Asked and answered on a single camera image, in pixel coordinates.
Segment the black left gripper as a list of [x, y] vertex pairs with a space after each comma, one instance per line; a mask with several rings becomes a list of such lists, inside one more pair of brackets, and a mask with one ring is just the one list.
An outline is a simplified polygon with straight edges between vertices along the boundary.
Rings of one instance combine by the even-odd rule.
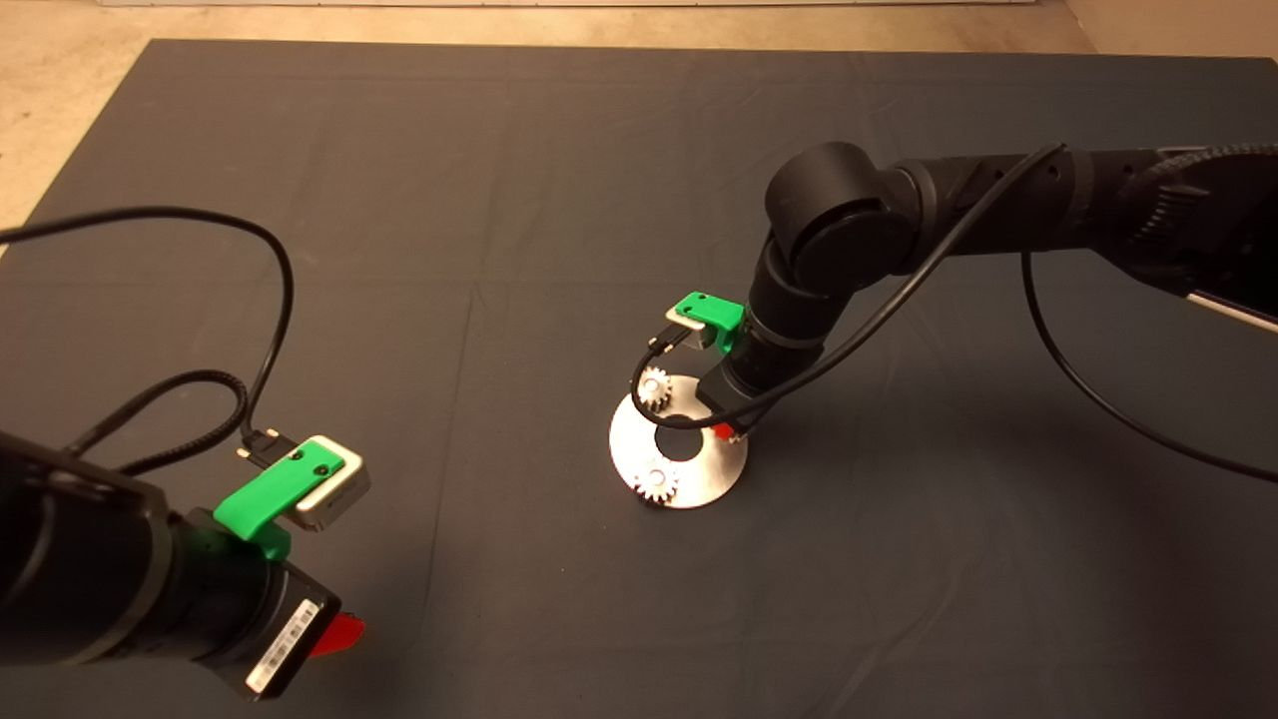
[[290, 561], [271, 564], [265, 605], [221, 655], [221, 679], [244, 700], [273, 700], [291, 687], [308, 658], [351, 650], [366, 619], [337, 614], [343, 602]]

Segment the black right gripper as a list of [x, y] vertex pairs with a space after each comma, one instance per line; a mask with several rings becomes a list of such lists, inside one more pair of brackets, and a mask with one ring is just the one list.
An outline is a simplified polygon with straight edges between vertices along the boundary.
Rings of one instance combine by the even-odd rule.
[[781, 361], [722, 359], [705, 372], [697, 386], [697, 397], [712, 415], [727, 415], [711, 427], [717, 441], [748, 437], [768, 412], [780, 404], [768, 397], [790, 381], [790, 369]]

